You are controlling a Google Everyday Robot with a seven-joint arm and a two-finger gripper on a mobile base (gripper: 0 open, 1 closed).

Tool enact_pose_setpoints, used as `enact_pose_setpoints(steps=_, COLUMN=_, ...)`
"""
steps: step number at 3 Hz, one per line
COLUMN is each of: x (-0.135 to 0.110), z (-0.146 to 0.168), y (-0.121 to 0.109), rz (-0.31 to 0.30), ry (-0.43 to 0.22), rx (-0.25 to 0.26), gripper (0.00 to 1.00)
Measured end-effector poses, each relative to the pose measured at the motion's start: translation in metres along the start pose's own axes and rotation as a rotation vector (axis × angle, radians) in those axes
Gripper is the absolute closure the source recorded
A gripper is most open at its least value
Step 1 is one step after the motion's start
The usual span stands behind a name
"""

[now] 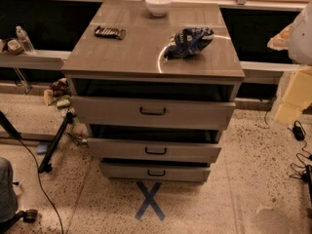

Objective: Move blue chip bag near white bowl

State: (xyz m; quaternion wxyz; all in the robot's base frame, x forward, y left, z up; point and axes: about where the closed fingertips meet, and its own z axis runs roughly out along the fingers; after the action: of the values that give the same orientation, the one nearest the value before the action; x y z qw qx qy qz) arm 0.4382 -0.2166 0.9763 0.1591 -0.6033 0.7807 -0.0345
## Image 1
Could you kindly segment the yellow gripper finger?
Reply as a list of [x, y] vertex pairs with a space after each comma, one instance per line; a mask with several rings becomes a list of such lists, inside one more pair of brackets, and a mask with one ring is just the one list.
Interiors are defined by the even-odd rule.
[[269, 40], [267, 47], [276, 51], [287, 50], [289, 48], [291, 28], [292, 25], [289, 24], [284, 29], [282, 29], [277, 35]]
[[296, 121], [312, 104], [312, 66], [302, 65], [291, 75], [286, 91], [274, 115], [280, 124]]

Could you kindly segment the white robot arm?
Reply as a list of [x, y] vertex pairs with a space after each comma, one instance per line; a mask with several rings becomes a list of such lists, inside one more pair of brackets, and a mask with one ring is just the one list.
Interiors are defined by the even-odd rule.
[[269, 40], [267, 47], [287, 50], [289, 58], [299, 65], [274, 115], [275, 121], [289, 125], [312, 104], [312, 1], [291, 24]]

